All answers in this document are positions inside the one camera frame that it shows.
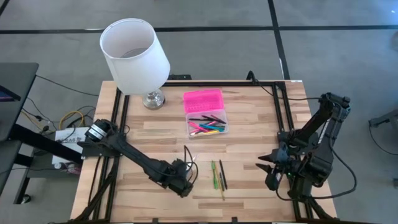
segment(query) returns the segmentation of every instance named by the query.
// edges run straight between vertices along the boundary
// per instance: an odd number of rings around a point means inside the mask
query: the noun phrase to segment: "black monitor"
[[[0,102],[20,101],[21,97],[0,85]]]

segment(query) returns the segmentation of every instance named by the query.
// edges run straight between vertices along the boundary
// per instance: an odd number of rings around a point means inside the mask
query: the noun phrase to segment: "desk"
[[[22,143],[45,150],[69,161],[81,164],[81,154],[16,124],[27,95],[36,77],[37,63],[0,63],[0,83],[21,97],[20,101],[0,102],[0,195],[11,172],[13,163],[35,168],[38,160],[32,156],[19,154]],[[23,181],[17,191],[14,203],[22,202],[31,173],[25,171]]]
[[[286,81],[285,84],[289,98],[306,97],[302,82]],[[258,86],[220,87],[229,133],[189,140],[182,95],[198,89],[203,88],[162,87],[166,104],[157,111],[144,108],[140,96],[130,97],[126,120],[131,128],[127,134],[128,142],[149,157],[168,162],[183,158],[183,145],[187,145],[192,156],[198,155],[199,176],[190,195],[180,198],[150,181],[139,166],[122,157],[111,221],[151,222],[153,218],[159,218],[160,222],[230,222],[231,217],[237,217],[239,222],[294,221],[292,202],[281,201],[275,192],[268,190],[264,183],[266,173],[254,165],[260,162],[258,156],[269,154],[278,146],[276,133],[279,127],[273,97]],[[115,93],[114,82],[103,82],[96,119],[111,119]],[[122,105],[120,102],[118,122]],[[282,100],[280,105],[284,113]],[[306,101],[290,101],[290,109],[296,128],[301,128],[311,118]],[[222,201],[220,191],[213,189],[210,161],[219,159],[223,161],[228,183],[225,201]],[[87,205],[96,161],[97,157],[93,157],[83,163],[71,218],[79,215]],[[282,197],[287,197],[288,188],[287,180],[283,179]],[[313,195],[330,195],[328,183],[320,189],[313,188]],[[104,217],[107,196],[105,193],[100,218]],[[331,216],[336,216],[332,200],[319,200],[318,203]]]

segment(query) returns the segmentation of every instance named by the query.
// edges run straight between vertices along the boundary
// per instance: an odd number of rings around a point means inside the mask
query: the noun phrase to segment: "lamp base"
[[[166,98],[161,90],[156,90],[148,93],[142,98],[144,106],[150,110],[157,110],[161,108],[166,102]]]

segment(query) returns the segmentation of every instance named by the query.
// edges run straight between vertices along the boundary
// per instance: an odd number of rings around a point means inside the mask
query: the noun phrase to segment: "wooden table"
[[[306,97],[302,82],[286,81],[286,86],[289,98]],[[260,87],[220,87],[229,133],[189,140],[182,95],[198,89],[201,88],[163,87],[167,102],[156,111],[144,108],[140,96],[130,97],[126,120],[131,128],[127,134],[128,142],[149,157],[168,162],[183,159],[183,145],[187,145],[193,156],[197,156],[199,175],[190,195],[180,198],[171,190],[164,190],[150,181],[138,165],[122,157],[111,221],[151,222],[153,218],[159,218],[160,222],[230,222],[231,217],[237,217],[240,222],[294,221],[292,202],[282,201],[275,192],[268,190],[264,183],[266,173],[254,165],[261,162],[258,156],[269,154],[278,146],[276,133],[279,128],[273,98]],[[103,82],[96,119],[111,119],[115,94],[116,84]],[[119,104],[118,122],[123,99]],[[289,103],[294,125],[301,128],[311,118],[308,103]],[[280,105],[285,127],[288,127],[282,100]],[[224,192],[225,201],[222,201],[220,191],[213,189],[210,161],[219,159],[223,161],[228,183],[228,190]],[[97,158],[84,161],[71,218],[87,206],[96,161]],[[282,197],[288,197],[288,189],[284,178],[279,188]],[[320,189],[314,187],[313,195],[330,195],[328,183]],[[107,196],[105,193],[100,217],[104,217]],[[332,200],[319,200],[318,203],[331,216],[336,216]]]

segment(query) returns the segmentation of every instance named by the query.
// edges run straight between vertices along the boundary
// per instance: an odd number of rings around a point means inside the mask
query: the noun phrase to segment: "clear plastic box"
[[[183,95],[183,100],[189,138],[228,132],[228,121],[221,90],[211,89],[186,92]]]

